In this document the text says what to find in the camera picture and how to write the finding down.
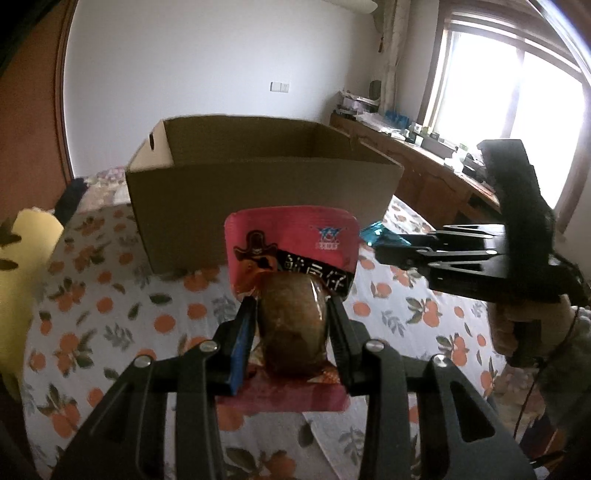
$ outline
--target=hand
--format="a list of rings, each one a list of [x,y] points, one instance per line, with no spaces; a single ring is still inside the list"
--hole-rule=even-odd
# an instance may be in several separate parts
[[[497,353],[506,356],[513,355],[518,346],[513,334],[514,323],[541,321],[541,346],[538,354],[544,358],[564,340],[573,318],[574,312],[566,295],[560,297],[559,303],[526,300],[518,305],[488,304],[492,344]]]

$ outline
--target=floral bedsheet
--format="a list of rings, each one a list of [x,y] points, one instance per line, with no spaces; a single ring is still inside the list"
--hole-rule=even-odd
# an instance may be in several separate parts
[[[430,230],[396,197],[385,223],[399,233]],[[350,318],[403,355],[427,359],[444,353],[481,394],[489,394],[505,360],[492,350],[485,304],[431,291],[416,272],[379,264],[366,245],[359,253],[345,302]],[[50,476],[78,428],[137,355],[179,355],[211,338],[237,309],[224,266],[181,278],[152,275],[130,205],[75,214],[51,259],[25,352],[21,393],[41,476]],[[173,405],[171,397],[165,443],[169,480],[176,477]],[[252,415],[219,405],[217,414],[231,478],[358,477],[364,398],[353,398],[342,413]],[[417,415],[411,398],[416,445]],[[418,451],[415,459],[417,466]]]
[[[129,191],[125,180],[125,168],[117,167],[105,170],[95,176],[88,177],[89,189],[80,202],[78,211],[88,212],[97,210],[103,206],[118,205],[129,202]],[[424,221],[412,208],[397,201],[401,212],[390,208],[386,213],[386,222],[401,225],[405,231],[412,233],[426,233],[431,226]],[[533,383],[535,369],[521,369],[506,366],[495,378],[493,391],[499,417],[506,428],[513,432],[517,422],[519,411],[523,405],[527,392]],[[545,411],[545,404],[540,391],[534,387],[534,391],[526,405],[523,420],[521,422],[517,439],[520,440],[528,426]]]

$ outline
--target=plastic packaging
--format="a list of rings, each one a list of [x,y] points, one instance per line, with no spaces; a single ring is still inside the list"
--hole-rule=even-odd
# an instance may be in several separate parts
[[[320,206],[242,210],[225,222],[230,283],[241,298],[261,274],[276,271],[319,277],[346,297],[359,254],[359,224],[345,210]]]
[[[326,363],[326,294],[318,277],[276,272],[261,276],[259,334],[273,373],[315,377]]]
[[[377,245],[393,245],[397,247],[400,245],[410,245],[408,240],[390,231],[381,221],[372,223],[369,227],[361,230],[359,236],[370,247],[376,247]]]

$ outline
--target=yellow pillow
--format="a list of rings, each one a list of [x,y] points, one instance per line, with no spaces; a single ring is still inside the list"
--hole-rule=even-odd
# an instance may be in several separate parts
[[[63,227],[50,213],[22,210],[12,226],[12,234],[19,235],[21,240],[14,242],[18,237],[8,238],[9,233],[3,230],[0,232],[0,374],[8,392],[19,401],[18,385],[34,295]]]

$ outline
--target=wooden desk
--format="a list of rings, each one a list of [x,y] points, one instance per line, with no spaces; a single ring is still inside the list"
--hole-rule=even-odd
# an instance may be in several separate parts
[[[496,197],[470,177],[445,167],[442,158],[334,113],[330,125],[400,163],[404,174],[396,196],[435,228],[501,221]]]

